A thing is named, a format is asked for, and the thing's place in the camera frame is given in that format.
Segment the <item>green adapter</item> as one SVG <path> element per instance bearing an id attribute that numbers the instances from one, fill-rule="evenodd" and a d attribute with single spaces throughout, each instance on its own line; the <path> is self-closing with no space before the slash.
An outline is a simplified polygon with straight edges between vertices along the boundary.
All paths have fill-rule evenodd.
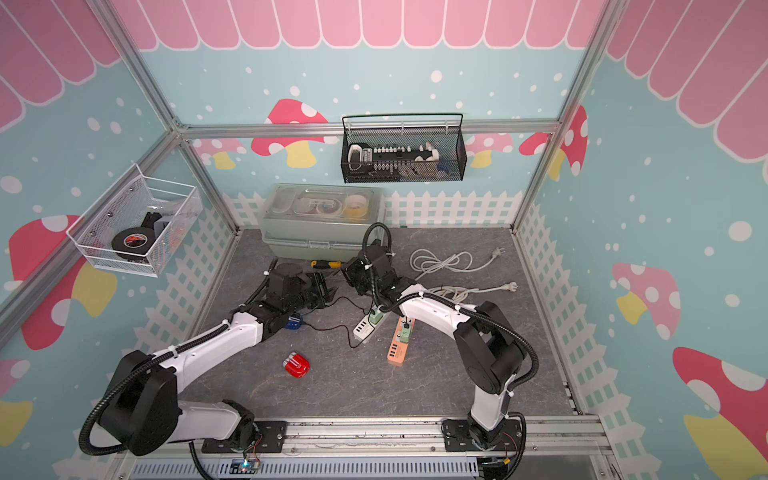
<path id="1" fill-rule="evenodd" d="M 385 313 L 378 306 L 374 306 L 368 313 L 368 322 L 372 326 L 376 326 L 381 322 L 384 315 Z"/>
<path id="2" fill-rule="evenodd" d="M 412 324 L 408 321 L 403 321 L 400 325 L 400 333 L 398 334 L 398 340 L 403 344 L 408 344 L 412 335 Z"/>

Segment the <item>green adapter front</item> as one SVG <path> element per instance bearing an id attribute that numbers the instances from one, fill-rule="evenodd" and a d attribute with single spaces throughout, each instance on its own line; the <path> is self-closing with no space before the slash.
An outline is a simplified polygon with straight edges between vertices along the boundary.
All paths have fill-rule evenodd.
<path id="1" fill-rule="evenodd" d="M 403 321 L 400 325 L 400 333 L 398 334 L 398 340 L 403 344 L 408 344 L 412 335 L 412 324 L 408 321 Z"/>

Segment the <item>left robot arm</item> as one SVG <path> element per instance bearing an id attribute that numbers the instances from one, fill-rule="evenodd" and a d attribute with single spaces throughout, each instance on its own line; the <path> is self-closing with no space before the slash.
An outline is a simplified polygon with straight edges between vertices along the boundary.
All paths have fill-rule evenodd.
<path id="1" fill-rule="evenodd" d="M 248 299 L 216 327 L 153 354 L 124 355 L 102 398 L 87 415 L 78 436 L 82 453 L 136 456 L 167 443 L 219 440 L 246 452 L 259 440 L 254 414 L 233 400 L 182 402 L 187 387 L 235 354 L 285 328 L 302 310 L 329 306 L 335 289 L 323 274 L 294 263 L 272 262 Z"/>

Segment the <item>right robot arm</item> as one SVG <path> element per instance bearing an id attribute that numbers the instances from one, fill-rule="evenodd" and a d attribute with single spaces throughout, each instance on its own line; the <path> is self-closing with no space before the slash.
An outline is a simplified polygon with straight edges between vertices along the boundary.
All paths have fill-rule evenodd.
<path id="1" fill-rule="evenodd" d="M 345 279 L 358 294 L 369 294 L 376 310 L 420 321 L 453 338 L 475 385 L 468 414 L 469 436 L 479 448 L 490 448 L 511 418 L 509 403 L 514 390 L 538 373 L 538 354 L 496 304 L 469 305 L 433 293 L 399 275 L 392 257 L 389 228 L 382 222 L 372 223 L 357 257 L 343 268 Z"/>

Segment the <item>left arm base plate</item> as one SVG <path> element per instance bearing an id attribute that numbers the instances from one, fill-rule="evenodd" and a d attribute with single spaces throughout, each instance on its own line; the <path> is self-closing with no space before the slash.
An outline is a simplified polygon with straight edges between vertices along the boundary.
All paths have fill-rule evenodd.
<path id="1" fill-rule="evenodd" d="M 286 421 L 251 421 L 227 439 L 205 439 L 202 452 L 214 453 L 281 453 L 286 440 Z"/>

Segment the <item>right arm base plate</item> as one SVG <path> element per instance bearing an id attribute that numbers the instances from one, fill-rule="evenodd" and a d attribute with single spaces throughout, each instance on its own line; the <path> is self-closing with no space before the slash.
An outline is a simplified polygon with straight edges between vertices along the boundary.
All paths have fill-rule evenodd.
<path id="1" fill-rule="evenodd" d="M 471 419 L 446 419 L 441 424 L 444 448 L 447 452 L 516 451 L 526 441 L 524 418 L 503 418 L 490 431 Z"/>

